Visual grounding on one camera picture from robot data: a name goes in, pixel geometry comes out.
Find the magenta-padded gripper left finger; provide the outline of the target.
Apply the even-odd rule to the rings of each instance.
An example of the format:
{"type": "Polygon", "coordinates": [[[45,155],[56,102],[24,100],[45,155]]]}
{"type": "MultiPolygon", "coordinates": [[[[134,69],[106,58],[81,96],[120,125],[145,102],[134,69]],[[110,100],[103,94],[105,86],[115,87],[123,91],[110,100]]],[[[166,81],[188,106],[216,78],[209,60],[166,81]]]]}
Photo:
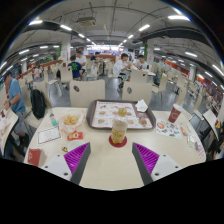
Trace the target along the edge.
{"type": "Polygon", "coordinates": [[[85,143],[65,155],[55,155],[42,169],[79,185],[90,153],[90,143],[85,143]]]}

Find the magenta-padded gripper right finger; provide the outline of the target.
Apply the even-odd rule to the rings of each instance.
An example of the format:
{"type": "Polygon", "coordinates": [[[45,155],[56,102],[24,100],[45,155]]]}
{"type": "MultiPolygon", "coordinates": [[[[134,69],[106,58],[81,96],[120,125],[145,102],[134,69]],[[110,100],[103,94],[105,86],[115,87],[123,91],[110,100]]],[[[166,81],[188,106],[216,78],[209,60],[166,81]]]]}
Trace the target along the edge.
{"type": "Polygon", "coordinates": [[[144,185],[148,185],[182,169],[167,154],[159,155],[138,143],[132,145],[132,154],[135,157],[144,185]]]}

